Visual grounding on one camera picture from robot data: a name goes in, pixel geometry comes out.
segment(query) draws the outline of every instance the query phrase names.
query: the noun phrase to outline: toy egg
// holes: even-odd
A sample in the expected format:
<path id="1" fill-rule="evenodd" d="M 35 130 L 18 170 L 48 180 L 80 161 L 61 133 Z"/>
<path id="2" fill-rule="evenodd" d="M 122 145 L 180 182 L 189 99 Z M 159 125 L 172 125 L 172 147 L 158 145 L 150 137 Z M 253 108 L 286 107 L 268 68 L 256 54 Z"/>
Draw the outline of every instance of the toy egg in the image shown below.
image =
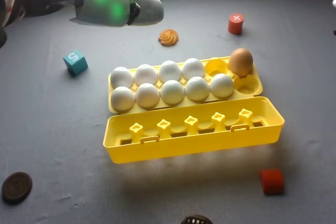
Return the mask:
<path id="1" fill-rule="evenodd" d="M 238 48 L 229 58 L 229 69 L 240 77 L 247 76 L 253 68 L 253 57 L 249 50 Z"/>
<path id="2" fill-rule="evenodd" d="M 184 88 L 175 80 L 169 80 L 162 85 L 161 98 L 167 104 L 177 104 L 184 99 Z"/>
<path id="3" fill-rule="evenodd" d="M 193 77 L 185 86 L 185 94 L 194 101 L 204 100 L 209 95 L 209 85 L 202 77 Z"/>
<path id="4" fill-rule="evenodd" d="M 135 104 L 134 93 L 126 87 L 117 87 L 111 95 L 112 107 L 118 111 L 125 111 Z"/>
<path id="5" fill-rule="evenodd" d="M 159 70 L 159 79 L 163 83 L 169 80 L 179 81 L 181 78 L 181 70 L 176 62 L 167 60 L 161 64 Z"/>
<path id="6" fill-rule="evenodd" d="M 136 103 L 144 108 L 155 106 L 160 100 L 160 93 L 158 89 L 150 84 L 141 84 L 135 94 Z"/>
<path id="7" fill-rule="evenodd" d="M 190 80 L 193 77 L 203 77 L 205 69 L 200 60 L 191 58 L 184 62 L 182 74 L 185 79 Z"/>
<path id="8" fill-rule="evenodd" d="M 215 75 L 210 83 L 210 92 L 219 98 L 228 97 L 234 90 L 232 79 L 223 73 Z"/>
<path id="9" fill-rule="evenodd" d="M 118 67 L 112 71 L 110 82 L 114 89 L 117 87 L 129 88 L 134 83 L 134 77 L 127 68 Z"/>
<path id="10" fill-rule="evenodd" d="M 154 68 L 148 64 L 140 65 L 135 72 L 135 82 L 138 86 L 144 83 L 155 84 L 157 82 L 157 73 Z"/>

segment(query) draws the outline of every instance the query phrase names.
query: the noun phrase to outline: teal cube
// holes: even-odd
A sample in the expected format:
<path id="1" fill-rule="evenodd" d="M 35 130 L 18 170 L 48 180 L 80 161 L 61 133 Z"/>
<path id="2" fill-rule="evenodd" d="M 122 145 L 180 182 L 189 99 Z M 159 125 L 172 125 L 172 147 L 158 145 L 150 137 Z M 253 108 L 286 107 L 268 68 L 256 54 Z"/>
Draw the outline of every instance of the teal cube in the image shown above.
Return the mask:
<path id="1" fill-rule="evenodd" d="M 80 51 L 75 50 L 68 56 L 63 58 L 65 65 L 70 73 L 77 75 L 88 68 L 85 57 L 80 53 Z"/>

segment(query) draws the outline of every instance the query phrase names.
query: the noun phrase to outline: gray tablecloth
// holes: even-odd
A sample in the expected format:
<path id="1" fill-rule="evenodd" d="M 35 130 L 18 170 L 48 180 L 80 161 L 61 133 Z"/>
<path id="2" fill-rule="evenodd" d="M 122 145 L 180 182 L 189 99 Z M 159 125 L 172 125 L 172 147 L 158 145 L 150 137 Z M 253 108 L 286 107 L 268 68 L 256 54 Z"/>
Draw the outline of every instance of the gray tablecloth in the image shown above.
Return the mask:
<path id="1" fill-rule="evenodd" d="M 0 222 L 178 224 L 334 223 L 336 219 L 336 9 L 333 0 L 162 0 L 153 26 L 72 23 L 72 8 L 6 28 L 0 49 L 0 181 L 16 171 L 34 181 L 18 206 L 0 202 Z M 233 12 L 243 34 L 227 31 Z M 162 47 L 173 28 L 180 41 Z M 124 165 L 102 146 L 108 74 L 165 60 L 254 56 L 263 96 L 286 123 L 273 145 Z M 72 78 L 62 57 L 78 49 L 89 69 Z M 265 197 L 258 171 L 281 168 L 286 194 Z"/>

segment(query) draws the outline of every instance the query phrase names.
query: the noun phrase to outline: chocolate cookie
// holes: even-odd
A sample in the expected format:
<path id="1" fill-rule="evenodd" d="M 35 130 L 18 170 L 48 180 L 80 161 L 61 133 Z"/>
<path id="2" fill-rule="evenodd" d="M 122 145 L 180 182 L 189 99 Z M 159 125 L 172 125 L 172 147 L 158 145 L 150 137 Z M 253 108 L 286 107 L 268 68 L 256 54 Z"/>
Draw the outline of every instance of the chocolate cookie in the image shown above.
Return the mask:
<path id="1" fill-rule="evenodd" d="M 33 181 L 28 174 L 13 173 L 2 185 L 2 198 L 9 204 L 18 204 L 29 195 L 32 187 Z"/>

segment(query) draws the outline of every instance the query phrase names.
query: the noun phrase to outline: yellow plastic tray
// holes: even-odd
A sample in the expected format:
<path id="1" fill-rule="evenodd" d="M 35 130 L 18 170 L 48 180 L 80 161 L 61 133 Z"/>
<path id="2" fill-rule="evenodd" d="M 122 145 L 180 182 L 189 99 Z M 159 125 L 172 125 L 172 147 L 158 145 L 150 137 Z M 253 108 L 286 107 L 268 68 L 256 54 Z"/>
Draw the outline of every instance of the yellow plastic tray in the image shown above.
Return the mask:
<path id="1" fill-rule="evenodd" d="M 103 145 L 113 162 L 128 163 L 274 143 L 284 122 L 265 97 L 218 101 L 115 115 Z"/>
<path id="2" fill-rule="evenodd" d="M 235 91 L 231 96 L 229 96 L 226 99 L 220 99 L 213 94 L 209 94 L 209 96 L 201 102 L 195 102 L 193 100 L 190 100 L 187 96 L 184 97 L 183 101 L 180 102 L 178 105 L 175 106 L 190 106 L 190 105 L 195 105 L 195 104 L 200 104 L 200 103 L 206 103 L 206 102 L 213 102 L 213 101 L 219 101 L 219 100 L 236 100 L 236 99 L 242 99 L 246 97 L 252 97 L 254 95 L 259 95 L 262 92 L 263 86 L 261 85 L 261 81 L 258 75 L 258 71 L 255 66 L 253 66 L 253 70 L 250 74 L 248 74 L 246 77 L 240 78 L 238 75 L 232 73 L 229 68 L 228 68 L 228 62 L 229 62 L 230 57 L 221 57 L 221 58 L 211 58 L 211 59 L 205 59 L 201 60 L 203 65 L 205 66 L 205 76 L 203 77 L 209 84 L 212 80 L 212 77 L 215 76 L 218 73 L 225 73 L 228 76 L 230 76 L 234 82 L 235 86 Z M 178 63 L 178 66 L 180 69 L 183 68 L 183 62 Z M 155 71 L 158 73 L 160 66 L 153 66 Z M 135 71 L 137 69 L 130 69 L 132 75 L 135 75 Z M 108 79 L 108 86 L 109 86 L 109 110 L 113 113 L 119 114 L 119 113 L 137 113 L 137 112 L 143 112 L 147 111 L 147 109 L 140 107 L 139 105 L 135 104 L 131 109 L 123 112 L 119 112 L 115 110 L 112 107 L 111 104 L 111 94 L 113 91 L 113 88 L 110 83 L 110 76 Z M 185 87 L 187 80 L 182 76 L 182 78 L 179 80 L 179 82 Z M 163 83 L 158 80 L 155 84 L 157 89 L 161 91 Z M 138 88 L 138 85 L 135 83 L 133 86 L 130 88 L 134 94 L 136 93 L 136 90 Z M 163 108 L 169 108 L 170 105 L 166 104 L 162 99 L 158 102 L 156 106 L 153 108 L 150 108 L 150 110 L 156 110 L 156 109 L 163 109 Z"/>

